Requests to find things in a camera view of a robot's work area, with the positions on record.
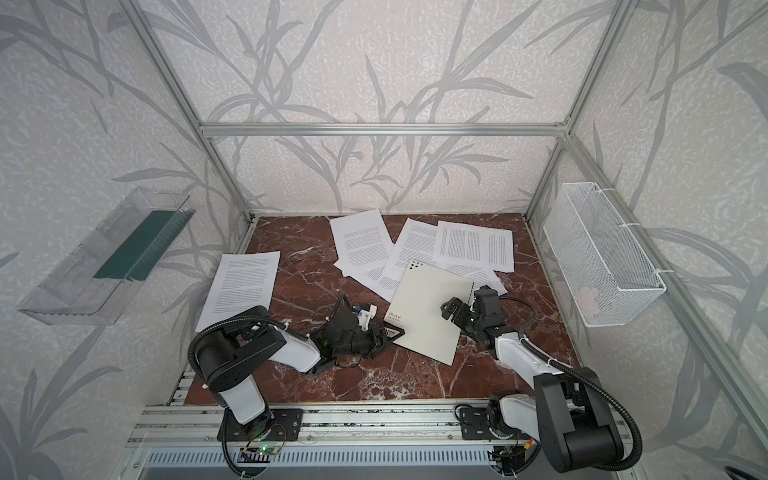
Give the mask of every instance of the red marble table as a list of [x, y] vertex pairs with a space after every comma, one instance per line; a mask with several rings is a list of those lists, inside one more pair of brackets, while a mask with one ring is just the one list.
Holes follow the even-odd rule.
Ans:
[[[536, 307], [538, 320], [528, 331], [534, 343], [561, 361], [578, 364], [522, 215], [385, 215], [384, 223], [393, 242], [408, 217], [433, 225], [446, 220], [512, 230], [515, 272], [498, 276], [510, 296]], [[329, 217], [262, 217], [247, 249], [247, 253], [280, 251], [270, 312], [276, 319], [290, 322], [290, 327], [300, 333], [317, 331], [322, 326], [339, 291], [346, 293], [353, 305], [376, 304], [382, 314], [389, 306], [352, 278], [343, 277], [333, 266], [337, 257], [328, 220]], [[530, 312], [516, 302], [502, 302], [502, 308], [512, 325], [521, 325]], [[267, 362], [253, 376], [264, 399], [271, 403], [485, 398], [509, 389], [533, 393], [514, 372], [500, 367], [488, 352], [480, 350], [463, 334], [452, 366], [398, 346], [375, 359], [359, 361], [359, 357], [352, 356], [339, 359], [339, 364], [333, 370], [311, 376]], [[202, 388], [201, 381], [195, 379], [186, 403], [213, 405], [215, 401]]]

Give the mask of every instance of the mesh basket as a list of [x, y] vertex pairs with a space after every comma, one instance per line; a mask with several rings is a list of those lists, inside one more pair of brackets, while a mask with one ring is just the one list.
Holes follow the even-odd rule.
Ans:
[[544, 232], [581, 318], [625, 325], [667, 287], [597, 184], [561, 187]]

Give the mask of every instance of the wallpaper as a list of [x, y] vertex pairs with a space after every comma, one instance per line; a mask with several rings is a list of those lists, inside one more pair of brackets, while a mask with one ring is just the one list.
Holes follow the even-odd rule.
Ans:
[[200, 118], [559, 122], [614, 1], [141, 0]]
[[768, 395], [768, 2], [638, 10], [578, 137]]
[[[102, 479], [164, 404], [245, 223], [114, 2], [0, 5], [0, 477]], [[135, 187], [197, 212], [113, 326], [18, 311]]]
[[737, 415], [663, 297], [625, 326], [588, 329], [542, 230], [559, 186], [586, 181], [566, 153], [531, 219], [531, 230], [579, 359], [633, 416], [649, 480], [722, 479], [723, 467], [768, 477], [768, 455]]
[[522, 212], [550, 137], [222, 137], [255, 212]]

